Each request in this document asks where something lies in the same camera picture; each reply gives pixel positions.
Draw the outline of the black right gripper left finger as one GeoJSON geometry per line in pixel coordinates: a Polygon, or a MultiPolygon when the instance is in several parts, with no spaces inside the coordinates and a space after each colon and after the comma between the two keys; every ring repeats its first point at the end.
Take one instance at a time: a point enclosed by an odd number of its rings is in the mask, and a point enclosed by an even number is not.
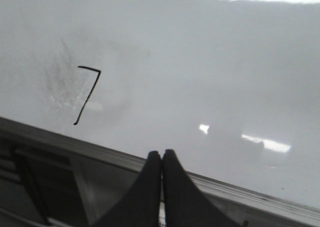
{"type": "Polygon", "coordinates": [[[151,151],[132,186],[94,226],[157,227],[161,182],[161,157],[157,151],[151,151]]]}

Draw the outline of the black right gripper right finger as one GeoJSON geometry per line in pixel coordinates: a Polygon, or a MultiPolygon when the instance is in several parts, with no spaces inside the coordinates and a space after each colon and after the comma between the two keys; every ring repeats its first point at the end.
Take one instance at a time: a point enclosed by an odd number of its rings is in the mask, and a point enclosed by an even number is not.
{"type": "Polygon", "coordinates": [[[197,188],[175,151],[162,157],[165,221],[168,227],[239,227],[197,188]]]}

